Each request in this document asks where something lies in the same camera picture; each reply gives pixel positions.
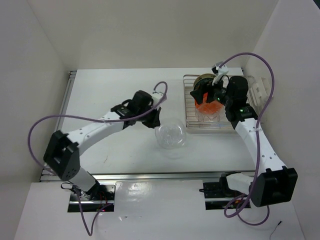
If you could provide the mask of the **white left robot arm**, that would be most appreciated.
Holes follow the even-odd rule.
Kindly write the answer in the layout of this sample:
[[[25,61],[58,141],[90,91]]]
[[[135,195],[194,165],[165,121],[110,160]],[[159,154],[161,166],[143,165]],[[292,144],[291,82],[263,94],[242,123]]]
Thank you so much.
[[[57,130],[49,140],[43,157],[44,162],[62,181],[76,186],[88,200],[98,198],[105,188],[81,167],[81,155],[104,138],[137,122],[152,129],[160,126],[159,102],[163,97],[161,92],[149,94],[139,90],[132,99],[111,108],[98,122],[69,133]]]

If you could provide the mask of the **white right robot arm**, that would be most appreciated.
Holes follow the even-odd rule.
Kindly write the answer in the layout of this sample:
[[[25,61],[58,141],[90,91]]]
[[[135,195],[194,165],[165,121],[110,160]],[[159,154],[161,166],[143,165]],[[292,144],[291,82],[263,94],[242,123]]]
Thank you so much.
[[[190,95],[195,103],[218,102],[224,106],[225,116],[244,141],[256,170],[253,177],[241,172],[228,172],[220,177],[219,192],[226,197],[235,191],[250,197],[256,207],[289,202],[298,180],[294,168],[288,168],[278,157],[267,139],[259,117],[248,103],[248,81],[243,76],[215,80],[212,74],[196,78]]]

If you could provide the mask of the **orange plate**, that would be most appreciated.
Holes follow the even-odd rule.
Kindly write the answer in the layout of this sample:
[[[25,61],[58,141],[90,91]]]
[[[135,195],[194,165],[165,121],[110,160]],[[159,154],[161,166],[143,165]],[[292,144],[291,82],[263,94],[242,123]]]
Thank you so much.
[[[205,115],[213,115],[217,112],[219,112],[224,106],[219,103],[218,101],[214,100],[210,103],[207,103],[208,94],[205,93],[203,95],[203,101],[202,104],[198,104],[196,101],[194,101],[195,104],[195,109],[201,113],[201,114],[205,114]]]

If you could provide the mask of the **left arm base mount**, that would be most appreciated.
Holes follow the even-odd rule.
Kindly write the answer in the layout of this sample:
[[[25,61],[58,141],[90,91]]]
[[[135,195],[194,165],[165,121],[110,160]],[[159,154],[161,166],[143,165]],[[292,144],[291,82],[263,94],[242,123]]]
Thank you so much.
[[[102,184],[95,196],[89,196],[82,190],[73,186],[69,182],[63,182],[60,188],[70,191],[68,213],[79,213],[81,203],[82,211],[84,213],[113,212],[115,208],[115,190],[114,184]]]

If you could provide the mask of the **clear glass plate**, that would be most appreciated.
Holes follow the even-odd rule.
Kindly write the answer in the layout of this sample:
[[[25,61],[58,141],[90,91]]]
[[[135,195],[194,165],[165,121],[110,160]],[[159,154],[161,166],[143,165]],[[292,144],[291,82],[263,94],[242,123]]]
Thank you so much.
[[[198,111],[198,109],[195,110],[195,116],[199,122],[209,122],[211,120],[210,114],[206,114],[201,111]]]
[[[187,131],[184,123],[178,118],[164,118],[156,127],[155,137],[159,146],[164,149],[178,149],[185,145]]]
[[[208,122],[225,122],[226,121],[226,115],[225,115],[225,110],[221,108],[219,111],[216,111],[212,114],[209,114],[207,116],[207,121]]]

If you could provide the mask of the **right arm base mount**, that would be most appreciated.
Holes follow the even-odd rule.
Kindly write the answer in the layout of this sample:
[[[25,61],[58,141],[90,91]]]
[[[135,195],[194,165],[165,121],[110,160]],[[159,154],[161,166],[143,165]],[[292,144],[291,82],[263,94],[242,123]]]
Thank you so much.
[[[223,173],[218,180],[204,182],[198,191],[204,195],[205,209],[224,210],[233,198],[242,195],[239,191],[231,190],[227,183],[228,174]]]

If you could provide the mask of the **brown patterned plate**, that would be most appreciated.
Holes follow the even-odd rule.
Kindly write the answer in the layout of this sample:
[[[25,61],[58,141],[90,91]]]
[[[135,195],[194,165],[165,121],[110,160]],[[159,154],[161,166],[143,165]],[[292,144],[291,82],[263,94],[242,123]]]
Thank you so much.
[[[200,88],[201,85],[207,84],[207,83],[212,83],[213,78],[212,77],[198,77],[195,79],[193,83],[193,89],[197,90]]]

